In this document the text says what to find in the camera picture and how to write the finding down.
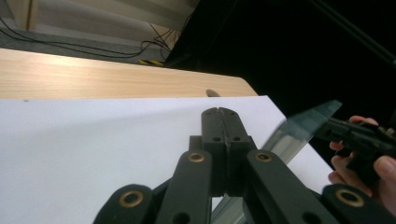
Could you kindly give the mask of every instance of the finger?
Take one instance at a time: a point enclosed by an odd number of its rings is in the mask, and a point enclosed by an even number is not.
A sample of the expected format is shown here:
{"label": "finger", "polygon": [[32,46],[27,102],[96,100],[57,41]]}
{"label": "finger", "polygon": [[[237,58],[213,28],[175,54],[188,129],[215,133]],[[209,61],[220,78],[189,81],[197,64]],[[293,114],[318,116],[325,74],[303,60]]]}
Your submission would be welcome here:
{"label": "finger", "polygon": [[337,171],[329,173],[328,178],[332,184],[346,184],[346,181],[340,176],[340,174],[338,174]]}
{"label": "finger", "polygon": [[329,147],[330,147],[332,150],[336,150],[336,151],[341,150],[341,149],[344,148],[343,142],[339,142],[339,143],[330,142]]}
{"label": "finger", "polygon": [[352,123],[363,121],[363,122],[366,122],[366,123],[371,123],[371,124],[374,124],[374,125],[378,125],[378,122],[375,119],[365,118],[365,117],[357,116],[357,115],[350,117],[349,121],[352,122]]}
{"label": "finger", "polygon": [[347,169],[347,164],[351,161],[351,159],[351,157],[333,156],[332,165],[334,166],[334,169],[338,172],[338,174],[346,182],[346,184],[360,189],[371,197],[373,195],[371,189],[361,181],[361,179],[354,171]]}
{"label": "finger", "polygon": [[378,197],[382,204],[396,216],[396,160],[389,156],[382,156],[375,161],[374,169],[380,177]]}

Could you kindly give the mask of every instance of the light wood surface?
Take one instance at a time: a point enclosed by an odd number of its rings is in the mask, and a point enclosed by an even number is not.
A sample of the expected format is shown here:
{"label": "light wood surface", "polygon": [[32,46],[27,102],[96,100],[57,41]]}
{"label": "light wood surface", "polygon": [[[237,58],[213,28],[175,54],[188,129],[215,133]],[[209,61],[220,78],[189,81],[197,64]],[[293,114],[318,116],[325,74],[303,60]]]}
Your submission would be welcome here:
{"label": "light wood surface", "polygon": [[257,96],[240,77],[0,49],[0,98]]}

